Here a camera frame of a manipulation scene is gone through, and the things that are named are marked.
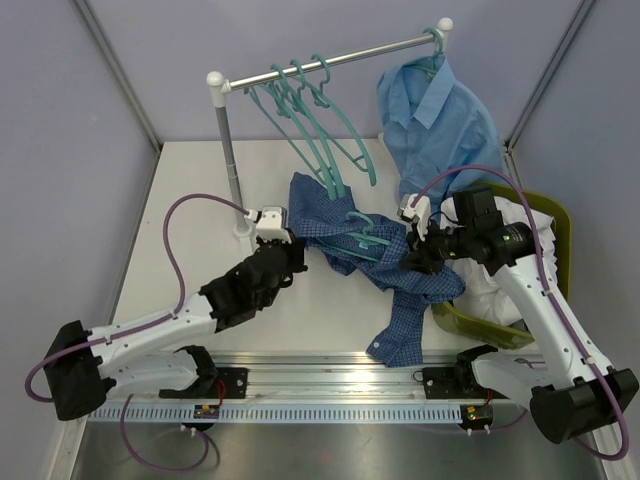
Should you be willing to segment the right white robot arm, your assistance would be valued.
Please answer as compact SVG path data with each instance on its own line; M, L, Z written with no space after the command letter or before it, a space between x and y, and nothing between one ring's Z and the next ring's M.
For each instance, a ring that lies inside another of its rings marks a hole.
M554 444L622 423L639 381L631 369L616 369L581 327L547 274L534 231L523 222L505 223L487 185L456 193L454 206L456 226L442 228L427 196L403 198L398 214L411 231L402 267L436 274L446 261L482 265L515 304L545 362L531 369L494 347L479 347L459 354L456 389L466 396L485 388L504 395L527 408Z

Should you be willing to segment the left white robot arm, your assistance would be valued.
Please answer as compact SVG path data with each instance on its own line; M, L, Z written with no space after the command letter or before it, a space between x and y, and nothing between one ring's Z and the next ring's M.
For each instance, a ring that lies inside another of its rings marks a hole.
M126 324L62 326L43 369L61 421L84 417L118 396L209 398L218 370L192 339L219 333L271 306L296 273L306 271L305 242L262 242L225 275L202 286L178 312L148 314Z

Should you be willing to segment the teal hanger of white shirt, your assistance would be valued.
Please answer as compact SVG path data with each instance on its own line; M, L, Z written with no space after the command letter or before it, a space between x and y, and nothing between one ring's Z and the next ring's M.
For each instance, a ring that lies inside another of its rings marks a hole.
M324 87L331 81L331 70L327 60L320 54L313 54L311 59L319 62L321 69L325 72L325 78L321 80L317 86L312 87L314 104L318 107L329 109L334 113L334 115L342 122L351 134L352 139L355 141L356 146L359 149L359 154L357 156L352 155L343 147L340 141L336 140L332 136L330 136L331 142L360 172L365 173L368 176L369 184L371 186L375 186L377 184L377 175L369 151L348 117L324 92Z

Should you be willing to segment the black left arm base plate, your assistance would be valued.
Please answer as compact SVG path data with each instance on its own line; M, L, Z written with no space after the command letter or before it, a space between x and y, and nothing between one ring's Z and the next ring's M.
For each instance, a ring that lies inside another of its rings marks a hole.
M246 398L248 385L247 368L220 367L217 369L215 380L196 380L191 386L183 390L162 389L159 397L162 399L223 399L240 400Z

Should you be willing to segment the teal hanger of checked shirt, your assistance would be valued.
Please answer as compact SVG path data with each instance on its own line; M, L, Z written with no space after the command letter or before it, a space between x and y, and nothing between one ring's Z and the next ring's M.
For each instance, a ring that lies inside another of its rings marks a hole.
M326 248L332 249L334 251L340 252L342 254L355 257L355 258L360 258L362 260L366 260L370 262L378 262L377 258L367 255L365 253L362 253L362 250L367 250L371 246L388 247L391 245L391 242L384 238L380 238L370 234L370 231L375 227L375 224L368 215L363 214L361 212L357 212L357 211L349 211L345 214L345 218L346 219L359 218L360 220L366 223L366 225L362 227L360 230L345 232L345 235L358 241L358 250L356 251L348 250L340 247L339 245L335 245L334 243L330 243L326 240L323 240L322 238L317 238L316 241L320 245Z

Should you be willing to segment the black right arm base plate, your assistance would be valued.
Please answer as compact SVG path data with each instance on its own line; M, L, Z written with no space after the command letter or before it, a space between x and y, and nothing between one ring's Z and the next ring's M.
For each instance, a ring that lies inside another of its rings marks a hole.
M505 400L499 392L489 393L474 378L463 379L452 366L425 367L420 370L420 381L428 400Z

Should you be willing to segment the dark blue checked shirt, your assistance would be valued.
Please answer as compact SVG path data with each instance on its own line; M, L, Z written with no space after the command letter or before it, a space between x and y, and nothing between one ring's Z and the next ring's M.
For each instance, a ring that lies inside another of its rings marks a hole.
M346 219L345 214L358 210L351 189L342 198L332 200L327 190L314 178L296 172L289 184L289 228L306 241L306 245L322 252L330 267L349 276L359 271L382 291L393 292L389 325L374 337L366 353L390 368L417 366L423 363L422 335L427 309L461 296L466 285L448 267L435 275L427 275L400 266L409 252L406 227L376 213L363 213L374 222L370 234L391 242L388 247L371 246L362 253L378 259L370 262L351 257L320 245L322 238L342 248L356 251L358 241L345 232L360 230L366 223L359 218Z

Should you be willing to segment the teal hanger of grey shirt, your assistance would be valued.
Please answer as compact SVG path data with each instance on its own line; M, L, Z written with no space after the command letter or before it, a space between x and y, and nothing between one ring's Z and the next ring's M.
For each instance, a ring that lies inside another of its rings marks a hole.
M303 162L308 172L334 200L345 195L345 186L329 136L287 81L247 87L243 93L277 130Z

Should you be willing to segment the teal hanger of blue shirt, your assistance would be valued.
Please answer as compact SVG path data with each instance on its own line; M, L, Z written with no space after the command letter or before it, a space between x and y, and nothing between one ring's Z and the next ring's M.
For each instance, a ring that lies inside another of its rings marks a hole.
M431 81L438 73L440 61L444 58L444 38L437 28L428 27L423 30L433 37L433 53L408 65L409 68L422 72Z

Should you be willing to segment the light blue shirt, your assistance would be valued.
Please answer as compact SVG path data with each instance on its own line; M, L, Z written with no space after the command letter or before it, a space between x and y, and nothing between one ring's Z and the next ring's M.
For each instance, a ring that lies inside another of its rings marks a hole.
M400 198L455 167L503 169L500 135L488 109L456 78L445 55L385 71L377 101Z

